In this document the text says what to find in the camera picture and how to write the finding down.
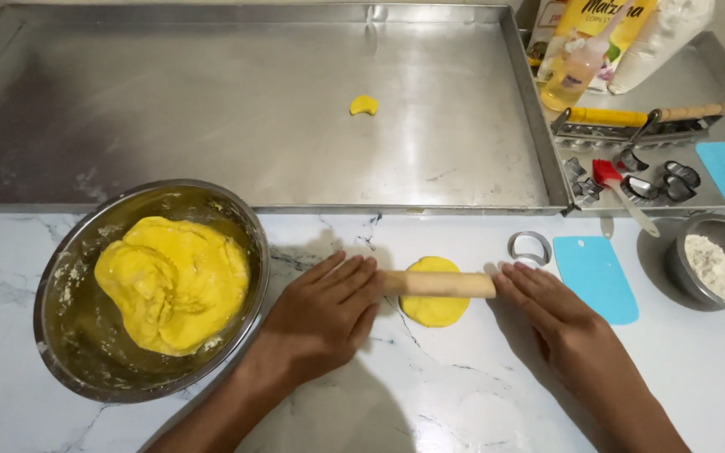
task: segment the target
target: white bag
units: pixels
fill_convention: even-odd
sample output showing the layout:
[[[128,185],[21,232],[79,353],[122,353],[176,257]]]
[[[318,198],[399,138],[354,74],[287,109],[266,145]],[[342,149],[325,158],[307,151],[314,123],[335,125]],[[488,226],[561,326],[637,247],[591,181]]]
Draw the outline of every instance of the white bag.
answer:
[[[609,91],[634,89],[707,28],[715,0],[659,0],[639,35],[623,55]]]

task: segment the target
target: plastic bottle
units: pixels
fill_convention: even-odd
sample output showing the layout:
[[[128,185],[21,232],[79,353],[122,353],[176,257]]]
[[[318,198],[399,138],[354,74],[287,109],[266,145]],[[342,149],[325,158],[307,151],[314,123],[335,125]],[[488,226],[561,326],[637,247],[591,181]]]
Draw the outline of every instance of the plastic bottle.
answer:
[[[626,0],[600,34],[587,39],[583,47],[574,50],[555,77],[541,90],[541,101],[549,109],[560,112],[578,103],[583,92],[589,88],[589,83],[603,66],[603,58],[609,50],[611,33],[629,12],[633,3],[634,0]]]

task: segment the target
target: yellow dough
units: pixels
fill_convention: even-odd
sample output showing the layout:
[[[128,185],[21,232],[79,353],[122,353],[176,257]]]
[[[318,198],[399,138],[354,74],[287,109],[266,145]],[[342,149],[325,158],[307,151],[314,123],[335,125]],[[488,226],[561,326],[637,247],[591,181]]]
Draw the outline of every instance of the yellow dough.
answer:
[[[139,220],[94,268],[133,341],[167,355],[193,354],[221,331],[245,299],[248,274],[233,239],[161,217]]]
[[[355,98],[351,102],[351,107],[349,107],[349,113],[351,113],[352,115],[357,115],[358,113],[365,112],[368,115],[374,115],[376,114],[377,107],[378,102],[376,101],[376,99],[364,94],[362,96],[357,96],[357,98]]]
[[[412,264],[408,271],[461,272],[455,263],[438,256],[425,256]],[[399,304],[404,314],[418,324],[425,327],[446,327],[460,319],[460,316],[469,307],[469,299],[465,297],[401,296]]]

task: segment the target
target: wooden rolling pin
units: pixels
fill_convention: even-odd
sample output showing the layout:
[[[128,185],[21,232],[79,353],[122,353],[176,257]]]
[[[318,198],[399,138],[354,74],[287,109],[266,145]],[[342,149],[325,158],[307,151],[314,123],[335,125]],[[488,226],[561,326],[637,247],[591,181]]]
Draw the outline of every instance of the wooden rolling pin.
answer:
[[[659,109],[660,122],[678,121],[680,119],[702,118],[705,116],[725,115],[725,102],[723,104],[707,104],[696,107],[679,107],[675,109]]]
[[[567,121],[602,124],[604,126],[641,128],[648,122],[648,115],[643,112],[573,107],[569,109],[569,119]]]
[[[497,296],[491,276],[485,273],[425,273],[383,271],[388,296],[469,297]]]

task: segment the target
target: stainless steel tray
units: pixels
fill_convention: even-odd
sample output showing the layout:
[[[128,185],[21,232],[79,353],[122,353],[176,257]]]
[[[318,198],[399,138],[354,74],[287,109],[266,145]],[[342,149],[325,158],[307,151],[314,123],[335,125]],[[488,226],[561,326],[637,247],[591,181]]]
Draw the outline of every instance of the stainless steel tray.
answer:
[[[628,94],[612,96],[587,93],[579,102],[579,107],[598,107],[603,109],[637,110],[648,112],[656,108],[697,106],[712,102],[725,101],[725,49],[712,32],[706,31],[680,50],[662,68],[647,81]],[[546,111],[548,118],[556,116]],[[709,137],[701,142],[725,142],[725,117],[709,130]],[[611,160],[622,149],[609,147],[589,147],[587,152],[579,147],[557,146],[560,158],[567,160],[578,157],[581,165],[592,176],[591,159]],[[701,186],[697,195],[676,206],[645,207],[653,216],[687,216],[693,213],[725,213],[725,199],[718,186],[712,180],[709,171],[695,151],[695,143],[677,146],[665,146],[651,149],[637,149],[634,154],[650,164],[644,172],[632,173],[651,182],[659,182],[657,174],[661,165],[668,160],[676,160],[699,172]],[[601,217],[605,215],[627,215],[614,193],[604,190],[600,200],[590,206],[583,206],[570,212],[569,216]]]
[[[359,94],[376,116],[349,115]],[[570,202],[507,6],[0,10],[0,211],[177,177],[263,212]]]

